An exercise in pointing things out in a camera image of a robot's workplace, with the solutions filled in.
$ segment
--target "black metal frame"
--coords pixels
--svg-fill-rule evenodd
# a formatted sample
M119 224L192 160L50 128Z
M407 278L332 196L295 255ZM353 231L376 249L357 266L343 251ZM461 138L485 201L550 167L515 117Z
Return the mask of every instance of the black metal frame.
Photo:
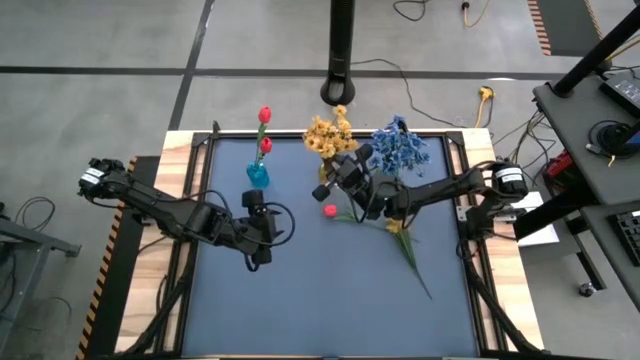
M373 130L357 130L354 129L353 133L357 138L364 138L367 135L370 135ZM455 168L453 166L453 157L450 148L450 143L456 146L456 150L458 152L458 156L460 157L460 163L462 166L462 171L465 171L469 168L468 159L466 156L464 140L461 131L432 131L432 130L413 130L415 134L420 137L428 137L428 138L438 138L441 140L443 146L443 153L445 154L445 162L447 165L447 170L449 174L455 173ZM303 130L272 130L267 131L267 135L274 139L300 139ZM214 123L214 130L212 133L194 133L191 143L191 152L189 154L189 163L187 165L187 173L185 177L185 184L183 193L185 196L191 194L191 184L194 179L194 174L196 171L196 162L198 158L198 152L202 148L202 146L206 145L205 159L204 159L204 168L202 170L202 176L200 179L199 192L206 191L209 185L209 180L211 177L211 169L213 167L213 157L215 152L215 142L219 139L252 139L256 137L256 131L222 131L220 130L217 123ZM469 201L472 204L477 204L475 198L470 198ZM459 205L460 200L455 199L454 205ZM182 251L182 244L176 242L171 251L171 257L169 261L169 274L167 277L167 286L169 284L174 284L176 281L177 274L177 266L178 260L180 258L180 253ZM465 242L463 246L469 247L469 243ZM479 249L477 254L479 256L481 271L483 274L483 278L485 284L487 285L489 292L492 296L497 298L497 293L495 290L495 283L493 281L493 275L491 273L491 264L489 262L489 256L487 252L486 245L484 243L478 243ZM165 336L166 336L166 319L162 325L162 328L156 337L156 341L154 343L153 352L148 354L140 354L134 355L132 358L135 359L145 359L145 358L172 358L172 357L180 357L183 350L184 344L184 336L185 336L185 327L188 316L189 309L189 297L191 293L191 286L193 282L193 270L195 265L195 259L197 256L198 244L197 242L191 243L189 246L189 253L187 255L187 262L184 268L184 271L190 271L188 276L188 281L182 292L182 301L180 303L180 309L178 312L177 319L177 329L176 335L174 338L173 349L164 350L165 347ZM465 284L467 286L467 294L469 297L469 306L472 313L472 322L474 327L474 332L476 334L476 347L478 349L479 354L483 354L486 351L489 351L489 346L487 344L487 334L484 327L484 321L482 318L482 311L480 307L480 297L478 292L472 286L472 284L465 277ZM165 288L165 300L170 292L170 288ZM500 328L498 324L497 318L494 314L491 314L492 322L494 324L494 332L497 339L497 345L499 351L507 350L507 342L504 331Z

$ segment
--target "keyboard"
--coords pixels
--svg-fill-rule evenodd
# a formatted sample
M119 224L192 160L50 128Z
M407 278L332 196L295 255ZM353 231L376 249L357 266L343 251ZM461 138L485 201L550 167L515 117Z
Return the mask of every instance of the keyboard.
M633 265L640 267L640 211L612 215L609 221Z

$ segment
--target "wooden table frame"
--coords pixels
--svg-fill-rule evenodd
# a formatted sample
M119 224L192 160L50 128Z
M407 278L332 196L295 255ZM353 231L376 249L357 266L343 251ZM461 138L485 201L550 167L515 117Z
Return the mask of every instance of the wooden table frame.
M354 133L365 136L372 131L354 130ZM412 131L420 136L443 139L450 173L461 173L479 162L495 160L486 129L414 129ZM303 132L304 130L275 130L268 131L268 135L273 138L296 138ZM168 132L155 187L175 197L206 190L210 179L209 172L215 151L215 141L219 138L255 138L255 136L256 131L223 131L219 128L216 128L213 135L211 131ZM456 200L456 204L474 204L480 199L461 197ZM513 236L513 228L508 224L495 223L494 230L499 234ZM140 246L150 243L159 236L157 228L145 229ZM153 250L149 249L138 256L115 345L116 352L126 350L144 331L156 313L157 289L165 278L165 274L169 273L165 279L168 283L175 282L185 269L185 264L195 261L197 246L197 243L180 244L166 241L154 245ZM517 243L513 240L493 237L478 244L471 243L470 246L472 251L477 250L478 253L478 256L474 257L475 267L485 279L485 284L491 293L497 297L500 306L529 342L542 348L542 338ZM473 288L468 288L479 352L487 349L515 350L484 301ZM166 327L161 332L161 338L164 341L156 341L150 350L180 355L188 309L188 290L183 299L173 307Z

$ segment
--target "gray concrete floor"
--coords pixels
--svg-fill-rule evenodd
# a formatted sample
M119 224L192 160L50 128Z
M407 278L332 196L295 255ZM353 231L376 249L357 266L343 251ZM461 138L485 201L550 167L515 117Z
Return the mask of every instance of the gray concrete floor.
M353 60L385 58L407 70L563 72L577 59L545 57L525 0L493 0L473 29L460 26L459 2L432 0L410 23L391 1L357 3ZM482 1L472 0L478 8ZM606 32L633 7L631 0L592 0ZM0 1L0 65L176 67L186 65L203 0ZM216 0L198 67L323 69L327 62L329 1ZM640 47L616 62L636 65ZM383 63L359 68L389 69ZM79 335L112 221L112 211L75 196L90 157L127 161L159 154L181 77L0 74L0 200L13 215L27 198L50 197L58 212L48 234L83 245L77 259L53 254L27 316L12 338L13 358L69 359ZM259 106L274 111L274 128L302 128L312 115L328 115L318 96L320 79L197 77L180 129L250 129ZM393 114L412 127L442 127L409 108L400 79L356 79L350 105L354 126L375 128ZM496 91L490 131L498 139L533 111L538 81L410 80L417 107L472 126L477 91ZM552 130L537 130L554 138ZM496 146L508 154L520 132ZM560 144L550 150L561 151ZM540 154L527 141L520 162ZM535 173L544 163L535 162ZM634 359L640 353L640 315L592 238L609 289L590 299L575 287L586 276L575 258L527 264L527 277L547 348L560 354ZM73 308L47 300L67 299ZM42 331L28 327L42 328Z

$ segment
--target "black pole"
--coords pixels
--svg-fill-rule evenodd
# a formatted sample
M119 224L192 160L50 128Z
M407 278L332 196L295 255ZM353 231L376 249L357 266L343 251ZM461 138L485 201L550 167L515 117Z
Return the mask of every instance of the black pole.
M347 105L356 96L351 82L351 42L355 0L331 0L329 70L320 89L322 100L332 106Z
M636 6L607 36L553 86L558 96L570 96L571 90L640 28L640 6Z

